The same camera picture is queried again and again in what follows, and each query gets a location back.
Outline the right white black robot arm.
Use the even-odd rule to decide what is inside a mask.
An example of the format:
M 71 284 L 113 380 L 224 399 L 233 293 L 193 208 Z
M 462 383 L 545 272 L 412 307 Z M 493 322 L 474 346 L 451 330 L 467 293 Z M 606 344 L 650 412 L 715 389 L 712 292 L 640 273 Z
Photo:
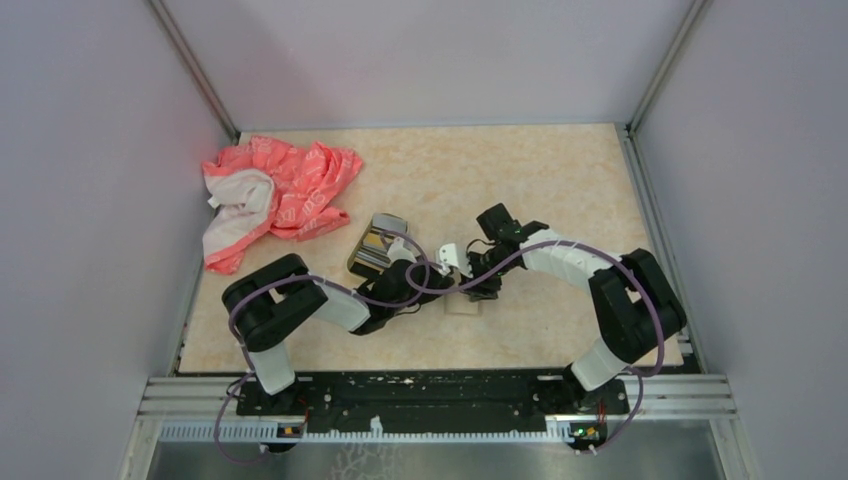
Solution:
M 453 264 L 470 301 L 494 300 L 515 268 L 551 275 L 587 293 L 600 336 L 566 370 L 563 398 L 576 412 L 590 411 L 602 386 L 664 344 L 688 323 L 680 300 L 654 255 L 641 248 L 612 254 L 555 232 L 546 223 L 520 223 L 503 204 L 476 219 L 487 250 L 466 249 Z

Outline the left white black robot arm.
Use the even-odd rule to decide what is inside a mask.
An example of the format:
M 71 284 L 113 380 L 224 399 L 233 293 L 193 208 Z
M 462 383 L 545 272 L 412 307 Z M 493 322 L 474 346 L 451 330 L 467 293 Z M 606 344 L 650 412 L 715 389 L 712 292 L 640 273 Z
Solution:
M 288 254 L 228 286 L 221 301 L 228 328 L 237 338 L 248 367 L 261 386 L 260 399 L 277 414 L 292 411 L 300 388 L 285 339 L 310 319 L 341 327 L 354 335 L 374 333 L 408 308 L 437 299 L 407 282 L 430 289 L 455 285 L 450 275 L 408 259 L 391 263 L 376 278 L 349 290 L 311 273 L 301 256 Z

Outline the cream card holder tray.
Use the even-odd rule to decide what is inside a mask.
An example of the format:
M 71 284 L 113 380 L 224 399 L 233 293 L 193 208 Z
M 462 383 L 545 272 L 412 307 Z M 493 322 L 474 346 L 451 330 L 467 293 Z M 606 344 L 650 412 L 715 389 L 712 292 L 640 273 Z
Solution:
M 390 266 L 388 250 L 394 232 L 407 233 L 408 230 L 408 222 L 402 217 L 374 213 L 347 259 L 348 272 L 366 280 L 378 277 Z

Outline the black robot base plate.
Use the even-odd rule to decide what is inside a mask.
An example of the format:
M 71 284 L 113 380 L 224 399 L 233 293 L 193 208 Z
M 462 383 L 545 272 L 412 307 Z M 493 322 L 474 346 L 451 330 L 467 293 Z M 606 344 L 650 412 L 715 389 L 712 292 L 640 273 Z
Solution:
M 305 372 L 276 395 L 255 380 L 237 394 L 247 416 L 303 416 L 309 433 L 364 433 L 378 419 L 390 434 L 539 432 L 549 415 L 587 420 L 626 415 L 621 380 L 583 391 L 566 368 Z

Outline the beige card sleeve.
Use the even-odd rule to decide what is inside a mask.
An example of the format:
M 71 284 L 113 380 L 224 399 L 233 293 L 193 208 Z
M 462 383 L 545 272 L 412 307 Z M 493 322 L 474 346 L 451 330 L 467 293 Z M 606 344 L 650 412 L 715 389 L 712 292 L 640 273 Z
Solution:
M 444 297 L 444 312 L 446 315 L 478 316 L 480 307 L 477 302 L 472 302 L 468 296 L 455 293 Z

